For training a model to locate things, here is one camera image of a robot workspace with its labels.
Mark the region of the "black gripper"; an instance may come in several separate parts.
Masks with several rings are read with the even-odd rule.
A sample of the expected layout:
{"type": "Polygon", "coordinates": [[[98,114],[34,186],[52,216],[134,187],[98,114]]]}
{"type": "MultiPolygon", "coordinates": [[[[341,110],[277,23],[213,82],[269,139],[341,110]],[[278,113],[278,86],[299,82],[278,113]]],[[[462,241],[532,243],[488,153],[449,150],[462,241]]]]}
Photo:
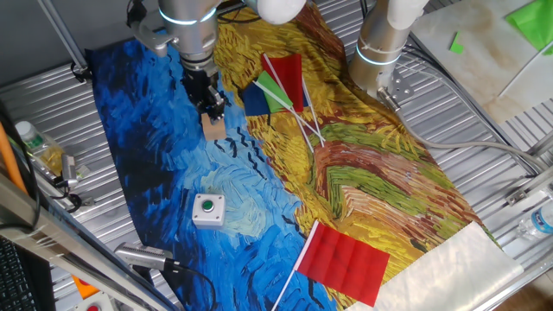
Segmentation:
{"type": "Polygon", "coordinates": [[[217,89],[219,74],[209,75],[206,71],[186,70],[184,87],[190,102],[200,108],[200,114],[206,113],[214,122],[224,118],[226,98],[220,92],[211,93],[209,87],[217,89]]]}

